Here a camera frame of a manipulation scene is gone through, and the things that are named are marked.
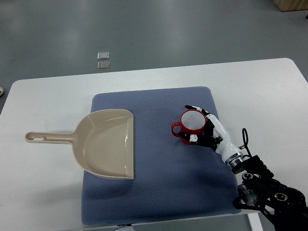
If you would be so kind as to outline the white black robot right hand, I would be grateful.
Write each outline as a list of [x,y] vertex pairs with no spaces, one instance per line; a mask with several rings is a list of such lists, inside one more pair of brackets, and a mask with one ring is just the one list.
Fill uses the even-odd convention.
[[[211,148],[221,156],[225,164],[231,167],[235,167],[244,161],[244,155],[241,149],[232,143],[230,135],[215,115],[197,106],[186,105],[185,108],[187,110],[196,109],[202,112],[207,118],[203,133],[197,135],[197,141],[191,141],[191,145]],[[187,134],[179,132],[179,127],[175,127],[174,131],[181,137],[188,138]]]

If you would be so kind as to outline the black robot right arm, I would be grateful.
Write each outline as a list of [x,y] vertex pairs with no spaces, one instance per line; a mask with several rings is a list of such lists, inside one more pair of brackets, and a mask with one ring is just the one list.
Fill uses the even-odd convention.
[[233,206],[261,212],[276,231],[306,231],[308,207],[303,193],[274,179],[274,174],[260,158],[251,155],[245,128],[242,129],[242,137],[242,147],[247,150],[247,155],[244,155],[243,161],[231,164],[232,172],[242,175]]

